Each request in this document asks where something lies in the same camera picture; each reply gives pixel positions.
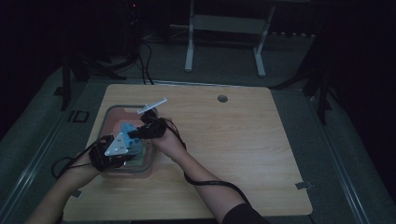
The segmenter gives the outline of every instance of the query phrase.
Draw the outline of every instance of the black cable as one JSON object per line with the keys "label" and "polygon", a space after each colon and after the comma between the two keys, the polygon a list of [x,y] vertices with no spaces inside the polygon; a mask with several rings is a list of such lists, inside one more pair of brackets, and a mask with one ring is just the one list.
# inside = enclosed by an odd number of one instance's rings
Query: black cable
{"label": "black cable", "polygon": [[248,201],[248,198],[244,194],[244,192],[240,188],[238,188],[236,185],[234,185],[230,182],[222,181],[222,180],[195,181],[195,180],[192,180],[188,175],[186,175],[186,173],[184,173],[184,178],[186,179],[186,181],[189,184],[194,185],[194,186],[224,186],[224,187],[231,188],[231,189],[235,190],[247,204],[250,205],[250,202]]}
{"label": "black cable", "polygon": [[154,85],[154,82],[152,81],[151,76],[149,75],[149,61],[151,60],[152,49],[151,49],[151,47],[150,47],[148,44],[146,44],[146,43],[144,43],[144,42],[142,42],[142,44],[143,44],[144,46],[146,46],[146,47],[148,48],[148,51],[149,51],[148,60],[147,60],[147,62],[146,62],[146,69],[145,69],[145,72],[146,72],[146,75],[147,75],[148,80],[149,80],[149,82],[151,83],[151,85]]}
{"label": "black cable", "polygon": [[[76,161],[78,161],[79,158],[81,158],[85,153],[87,153],[93,146],[95,146],[98,142],[104,140],[106,138],[106,136],[102,136],[98,139],[96,139],[92,144],[90,144],[87,148],[85,148],[81,153],[79,153],[75,158],[70,158],[70,157],[64,157],[61,158],[59,160],[57,160],[55,163],[52,164],[51,166],[51,173],[53,175],[53,177],[55,177],[56,179],[59,179],[67,170],[71,169],[71,168],[76,168],[76,167],[80,167],[80,166],[84,166],[84,165],[89,165],[92,164],[90,163],[86,163],[86,164],[82,164],[82,165],[76,165],[76,166],[72,166]],[[62,168],[61,172],[59,172],[59,174],[55,174],[55,167],[56,165],[58,165],[58,163],[60,161],[64,161],[64,160],[69,160],[69,162]]]}
{"label": "black cable", "polygon": [[[167,129],[169,129],[169,131],[171,131],[175,137],[177,137],[178,141],[181,143],[181,145],[184,147],[184,149],[187,150],[186,148],[186,144],[183,142],[183,140],[180,137],[180,133],[178,132],[177,126],[175,125],[174,122],[172,122],[172,120],[170,119],[158,119],[158,118],[154,118],[154,117],[150,117],[151,119],[159,122],[161,125],[165,126]],[[171,128],[166,121],[170,122],[173,125],[173,128]]]}
{"label": "black cable", "polygon": [[142,56],[139,54],[139,61],[142,64],[142,79],[143,83],[146,85],[146,79],[145,79],[145,65],[143,64]]}

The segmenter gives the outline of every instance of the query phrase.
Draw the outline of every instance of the wooden table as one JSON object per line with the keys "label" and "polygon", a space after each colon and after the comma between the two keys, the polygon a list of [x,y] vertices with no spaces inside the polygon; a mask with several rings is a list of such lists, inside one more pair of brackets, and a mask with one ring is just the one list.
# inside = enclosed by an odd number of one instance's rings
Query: wooden table
{"label": "wooden table", "polygon": [[[219,95],[228,102],[218,101]],[[112,105],[144,105],[168,99],[159,116],[172,118],[190,154],[219,178],[245,192],[263,216],[308,215],[304,189],[288,138],[266,88],[110,85],[88,144]],[[70,198],[65,220],[181,219],[212,217],[181,169],[157,152],[147,178],[97,176]]]}

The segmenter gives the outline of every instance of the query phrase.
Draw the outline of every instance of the table leg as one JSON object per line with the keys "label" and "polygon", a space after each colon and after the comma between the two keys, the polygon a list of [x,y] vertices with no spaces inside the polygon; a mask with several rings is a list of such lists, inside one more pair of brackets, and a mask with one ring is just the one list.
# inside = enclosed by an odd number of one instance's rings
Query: table leg
{"label": "table leg", "polygon": [[192,70],[192,59],[194,56],[194,1],[190,0],[190,25],[189,25],[189,45],[187,47],[186,65],[184,71],[190,72]]}
{"label": "table leg", "polygon": [[268,29],[270,27],[271,19],[273,18],[274,12],[275,12],[275,7],[271,7],[266,23],[262,27],[262,37],[260,38],[260,42],[256,47],[253,48],[254,58],[256,60],[256,67],[259,77],[265,76],[264,65],[262,63],[262,47],[264,45],[265,37],[267,37],[268,35]]}

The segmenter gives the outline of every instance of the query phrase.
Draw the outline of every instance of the person's right hand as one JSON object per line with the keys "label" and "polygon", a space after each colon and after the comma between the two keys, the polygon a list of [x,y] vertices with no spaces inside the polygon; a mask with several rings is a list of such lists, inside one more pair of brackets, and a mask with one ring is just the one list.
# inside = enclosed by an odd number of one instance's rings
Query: person's right hand
{"label": "person's right hand", "polygon": [[[166,121],[166,123],[170,128],[175,129],[171,122]],[[162,138],[151,139],[151,143],[175,162],[183,160],[188,154],[181,142],[169,128],[166,129]]]}

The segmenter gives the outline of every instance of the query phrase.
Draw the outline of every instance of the blue object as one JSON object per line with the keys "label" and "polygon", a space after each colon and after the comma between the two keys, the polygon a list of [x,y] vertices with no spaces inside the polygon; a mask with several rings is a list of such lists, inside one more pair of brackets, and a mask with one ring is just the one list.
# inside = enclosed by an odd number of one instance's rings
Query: blue object
{"label": "blue object", "polygon": [[125,140],[125,145],[128,148],[127,154],[134,155],[136,158],[138,158],[142,156],[142,140],[138,138],[130,138],[128,133],[132,131],[136,131],[136,127],[133,124],[129,122],[124,122],[121,124],[121,132],[123,133],[122,136]]}

